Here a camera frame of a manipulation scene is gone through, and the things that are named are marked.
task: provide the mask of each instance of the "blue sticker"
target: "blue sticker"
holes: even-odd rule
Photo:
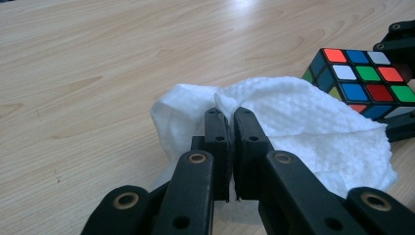
[[[369,64],[369,61],[362,51],[346,51],[346,53],[354,63]]]
[[[342,89],[350,101],[367,101],[363,88],[358,84],[342,84]]]
[[[392,106],[373,106],[363,115],[367,118],[380,118],[386,114],[391,109],[391,107]]]

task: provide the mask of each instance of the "table surface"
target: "table surface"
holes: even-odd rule
[[[0,231],[78,234],[121,185],[168,165],[150,117],[177,83],[302,76],[322,47],[371,50],[415,1],[0,4]],[[392,144],[389,193],[415,211],[415,139]],[[214,220],[213,234],[265,234]]]

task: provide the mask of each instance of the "green sticker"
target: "green sticker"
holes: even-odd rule
[[[336,98],[336,99],[338,99],[338,100],[342,101],[342,97],[340,96],[339,91],[337,90],[337,88],[336,88],[336,87],[333,87],[333,89],[329,92],[329,94],[330,94],[331,96],[333,96],[334,98]]]
[[[375,69],[373,69],[372,67],[356,67],[357,71],[360,74],[360,77],[363,80],[367,80],[367,81],[380,81],[381,78],[378,76],[378,74],[376,73]]]
[[[308,69],[305,74],[302,76],[302,78],[310,83],[312,83],[312,75],[310,69]]]
[[[391,86],[392,91],[396,95],[397,99],[401,102],[415,102],[415,94],[411,88],[407,86]]]

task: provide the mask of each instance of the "crumpled cloth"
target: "crumpled cloth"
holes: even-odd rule
[[[157,100],[151,116],[171,166],[156,186],[169,180],[178,158],[190,150],[192,136],[204,135],[204,114],[213,107],[228,120],[239,107],[253,111],[274,149],[297,155],[341,197],[360,186],[386,190],[397,179],[384,124],[302,79],[257,77],[225,88],[177,84]]]

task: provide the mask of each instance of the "wooden table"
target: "wooden table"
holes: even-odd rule
[[[111,190],[151,189],[168,162],[149,111],[174,84],[302,76],[319,48],[370,50],[414,9],[413,0],[0,4],[1,233],[78,234]],[[413,211],[414,146],[392,144],[399,180],[389,191]]]

